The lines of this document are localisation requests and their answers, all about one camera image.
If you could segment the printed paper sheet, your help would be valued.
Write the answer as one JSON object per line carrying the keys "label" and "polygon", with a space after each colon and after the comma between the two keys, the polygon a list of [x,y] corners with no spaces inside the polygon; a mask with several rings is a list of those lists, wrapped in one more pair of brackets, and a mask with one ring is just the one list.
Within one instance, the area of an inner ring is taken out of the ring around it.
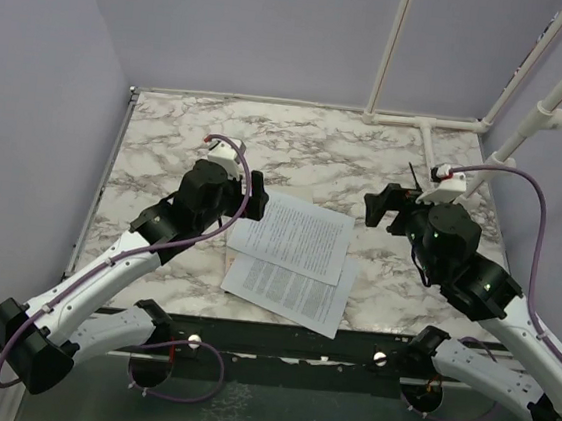
{"label": "printed paper sheet", "polygon": [[336,285],[354,219],[301,198],[271,192],[259,221],[239,219],[227,246],[328,285]]}
{"label": "printed paper sheet", "polygon": [[358,272],[358,264],[348,258],[338,284],[329,285],[278,265],[238,254],[226,272],[221,288],[317,334],[334,339]]}

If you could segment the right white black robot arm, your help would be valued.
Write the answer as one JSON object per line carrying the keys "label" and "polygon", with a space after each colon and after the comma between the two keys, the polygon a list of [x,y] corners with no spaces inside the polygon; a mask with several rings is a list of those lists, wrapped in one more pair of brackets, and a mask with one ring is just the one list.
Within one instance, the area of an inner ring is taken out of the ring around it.
{"label": "right white black robot arm", "polygon": [[417,377],[436,372],[463,382],[522,421],[562,421],[562,346],[530,317],[520,285],[497,262],[478,253],[481,228],[460,205],[418,202],[419,191],[391,183],[365,194],[365,223],[394,212],[387,231],[404,236],[422,283],[439,287],[450,306],[492,334],[526,370],[515,373],[465,347],[437,327],[426,327],[402,358]]}

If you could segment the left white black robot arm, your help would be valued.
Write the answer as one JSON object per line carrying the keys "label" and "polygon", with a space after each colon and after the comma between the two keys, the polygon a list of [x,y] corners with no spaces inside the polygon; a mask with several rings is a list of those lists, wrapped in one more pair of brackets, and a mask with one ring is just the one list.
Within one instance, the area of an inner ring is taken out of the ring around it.
{"label": "left white black robot arm", "polygon": [[[144,209],[108,250],[82,270],[30,300],[0,304],[0,372],[40,394],[60,383],[79,363],[128,346],[151,353],[176,341],[171,318],[152,300],[116,315],[93,314],[133,281],[200,241],[215,237],[239,218],[263,218],[268,194],[260,171],[249,183],[207,159],[184,174],[179,188]],[[0,378],[0,388],[6,384]]]}

